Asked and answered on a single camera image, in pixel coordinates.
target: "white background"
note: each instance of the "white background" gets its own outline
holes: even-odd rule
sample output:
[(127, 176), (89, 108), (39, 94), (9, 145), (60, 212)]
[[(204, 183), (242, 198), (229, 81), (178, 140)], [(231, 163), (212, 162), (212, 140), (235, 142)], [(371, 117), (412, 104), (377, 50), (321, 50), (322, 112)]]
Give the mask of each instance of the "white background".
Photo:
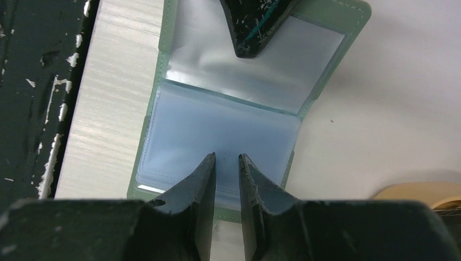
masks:
[[(299, 198), (461, 182), (461, 2), (368, 2), (370, 21), (304, 119), (287, 184)], [(126, 197), (162, 9), (161, 0), (102, 2), (58, 198)], [(243, 256), (240, 225), (219, 223), (212, 260)]]

